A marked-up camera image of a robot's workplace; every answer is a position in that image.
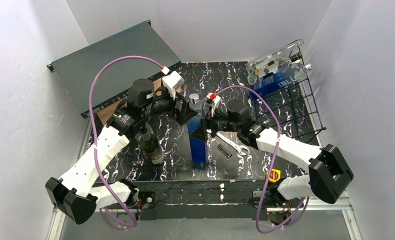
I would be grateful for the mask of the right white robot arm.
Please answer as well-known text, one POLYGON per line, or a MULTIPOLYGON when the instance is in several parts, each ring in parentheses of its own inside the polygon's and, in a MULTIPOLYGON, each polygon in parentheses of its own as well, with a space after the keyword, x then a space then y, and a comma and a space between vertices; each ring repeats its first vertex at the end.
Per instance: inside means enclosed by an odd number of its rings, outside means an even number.
POLYGON ((307 144, 253 120, 245 106, 231 102, 223 113, 214 105, 197 119, 197 126, 189 134, 204 141, 208 134, 234 132, 247 147, 272 153, 305 171, 305 175, 283 177, 267 185, 272 204, 288 200, 317 197, 334 204, 354 179, 354 174, 338 147, 307 144))

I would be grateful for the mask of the clear square labelled bottle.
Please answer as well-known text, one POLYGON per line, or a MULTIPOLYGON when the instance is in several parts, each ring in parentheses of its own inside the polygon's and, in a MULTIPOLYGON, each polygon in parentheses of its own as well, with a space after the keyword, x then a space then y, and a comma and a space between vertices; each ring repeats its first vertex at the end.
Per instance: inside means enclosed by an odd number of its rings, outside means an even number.
POLYGON ((269 77, 303 58, 301 52, 291 54, 278 51, 266 57, 259 57, 246 64, 247 81, 250 85, 256 84, 261 79, 269 77))

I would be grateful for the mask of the blue square bottle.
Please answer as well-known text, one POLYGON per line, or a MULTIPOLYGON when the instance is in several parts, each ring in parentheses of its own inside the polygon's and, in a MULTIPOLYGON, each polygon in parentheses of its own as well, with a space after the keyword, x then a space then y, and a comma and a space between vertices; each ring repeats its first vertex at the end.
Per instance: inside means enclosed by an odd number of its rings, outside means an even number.
POLYGON ((278 90, 307 79, 308 70, 305 65, 298 62, 270 76, 258 77, 248 73, 247 80, 249 82, 249 88, 264 98, 278 90))
MULTIPOLYGON (((197 93, 192 93, 188 96, 190 105, 193 110, 196 110, 198 114, 194 118, 202 118, 202 101, 197 93)), ((206 143, 200 141, 189 140, 191 159, 193 163, 198 165, 204 165, 206 162, 206 143)))

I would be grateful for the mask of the black wire wine rack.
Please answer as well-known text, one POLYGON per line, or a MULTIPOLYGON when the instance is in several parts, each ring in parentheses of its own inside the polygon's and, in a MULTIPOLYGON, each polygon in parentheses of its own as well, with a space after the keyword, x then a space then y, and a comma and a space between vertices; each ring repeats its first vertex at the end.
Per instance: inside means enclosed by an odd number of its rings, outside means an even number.
MULTIPOLYGON (((322 123, 309 79, 312 66, 305 63, 304 58, 292 64, 296 63, 302 63, 308 68, 308 77, 263 97, 263 101, 276 114, 283 134, 303 143, 320 145, 319 134, 326 130, 326 127, 322 123)), ((253 101, 256 119, 275 128, 274 118, 257 96, 259 95, 254 91, 249 94, 253 101)))

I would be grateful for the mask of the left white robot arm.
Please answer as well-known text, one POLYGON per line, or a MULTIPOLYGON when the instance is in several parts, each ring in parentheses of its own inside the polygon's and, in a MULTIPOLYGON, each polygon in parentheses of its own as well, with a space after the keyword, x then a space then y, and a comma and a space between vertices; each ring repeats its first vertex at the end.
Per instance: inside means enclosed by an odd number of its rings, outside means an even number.
POLYGON ((85 223, 96 210, 106 210, 113 204, 125 210, 138 206, 139 188, 128 180, 114 183, 103 180, 98 187, 95 181, 103 179, 103 170, 132 140, 153 165, 163 162, 165 155, 147 119, 168 114, 184 125, 195 117, 197 112, 179 93, 183 84, 183 78, 173 76, 163 77, 159 88, 149 79, 135 80, 94 138, 93 145, 67 172, 46 182, 52 204, 78 225, 85 223))

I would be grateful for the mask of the clear round glass bottle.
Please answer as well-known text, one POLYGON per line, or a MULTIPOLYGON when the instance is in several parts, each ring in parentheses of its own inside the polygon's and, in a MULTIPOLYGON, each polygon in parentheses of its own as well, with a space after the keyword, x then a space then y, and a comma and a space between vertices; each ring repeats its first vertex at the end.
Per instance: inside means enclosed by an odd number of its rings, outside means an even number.
POLYGON ((264 53, 246 64, 249 77, 263 77, 268 73, 276 73, 289 67, 292 63, 303 58, 300 47, 304 44, 302 38, 297 39, 285 47, 264 53))

